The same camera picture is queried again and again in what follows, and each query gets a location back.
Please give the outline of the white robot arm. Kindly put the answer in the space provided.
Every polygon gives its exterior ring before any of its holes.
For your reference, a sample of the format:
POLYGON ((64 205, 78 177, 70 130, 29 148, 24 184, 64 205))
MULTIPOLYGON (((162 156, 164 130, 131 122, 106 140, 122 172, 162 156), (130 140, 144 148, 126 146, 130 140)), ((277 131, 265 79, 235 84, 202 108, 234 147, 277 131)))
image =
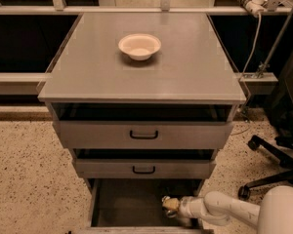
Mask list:
POLYGON ((290 186, 270 189, 260 205, 211 191, 204 197, 165 196, 162 207, 172 215, 200 218, 217 226, 227 225, 234 217, 255 228, 257 234, 293 234, 293 187, 290 186))

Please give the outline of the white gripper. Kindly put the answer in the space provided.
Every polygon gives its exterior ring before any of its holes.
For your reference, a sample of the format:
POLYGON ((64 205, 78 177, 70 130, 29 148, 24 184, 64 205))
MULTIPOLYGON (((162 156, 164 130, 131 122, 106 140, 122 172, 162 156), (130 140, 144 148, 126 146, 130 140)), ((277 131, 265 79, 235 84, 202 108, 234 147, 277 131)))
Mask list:
POLYGON ((194 209, 195 201, 195 197, 183 197, 179 201, 178 198, 165 196, 162 199, 162 207, 169 211, 178 211, 181 217, 198 218, 198 213, 194 209))

